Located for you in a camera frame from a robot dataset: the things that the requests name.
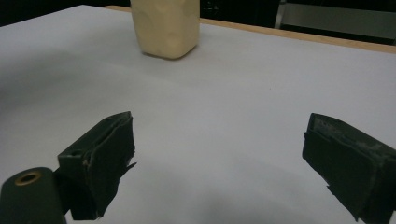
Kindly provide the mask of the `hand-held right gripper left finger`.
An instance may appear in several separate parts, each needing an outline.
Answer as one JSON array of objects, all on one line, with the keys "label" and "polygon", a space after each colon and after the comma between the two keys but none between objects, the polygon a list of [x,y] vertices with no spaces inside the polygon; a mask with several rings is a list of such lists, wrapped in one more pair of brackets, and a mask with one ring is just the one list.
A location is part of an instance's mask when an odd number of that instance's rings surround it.
[{"label": "hand-held right gripper left finger", "polygon": [[132,168],[133,117],[129,111],[102,119],[58,155],[55,176],[63,210],[74,220],[102,217],[120,179]]}]

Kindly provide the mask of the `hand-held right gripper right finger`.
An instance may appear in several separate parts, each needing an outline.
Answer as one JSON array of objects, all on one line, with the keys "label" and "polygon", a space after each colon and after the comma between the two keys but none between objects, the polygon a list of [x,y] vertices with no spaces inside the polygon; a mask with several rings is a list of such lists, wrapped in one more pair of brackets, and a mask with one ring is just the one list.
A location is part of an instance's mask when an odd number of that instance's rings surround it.
[{"label": "hand-held right gripper right finger", "polygon": [[396,211],[396,149],[339,119],[313,113],[303,158],[355,219],[389,224]]}]

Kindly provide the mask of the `grey metal stand frame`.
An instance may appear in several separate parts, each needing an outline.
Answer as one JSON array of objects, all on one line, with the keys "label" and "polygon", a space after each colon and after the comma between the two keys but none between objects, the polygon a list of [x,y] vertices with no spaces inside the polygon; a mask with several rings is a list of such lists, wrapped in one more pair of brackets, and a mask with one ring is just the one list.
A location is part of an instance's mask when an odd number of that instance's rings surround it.
[{"label": "grey metal stand frame", "polygon": [[281,0],[275,28],[286,25],[396,39],[396,12],[315,6]]}]

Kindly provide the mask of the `cream square cup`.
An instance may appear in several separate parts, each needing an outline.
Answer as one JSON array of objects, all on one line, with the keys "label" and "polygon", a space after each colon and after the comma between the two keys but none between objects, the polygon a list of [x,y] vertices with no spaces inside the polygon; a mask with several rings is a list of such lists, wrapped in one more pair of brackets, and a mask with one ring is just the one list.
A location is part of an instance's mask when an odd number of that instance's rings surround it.
[{"label": "cream square cup", "polygon": [[178,59],[199,42],[200,0],[130,0],[140,49],[164,59]]}]

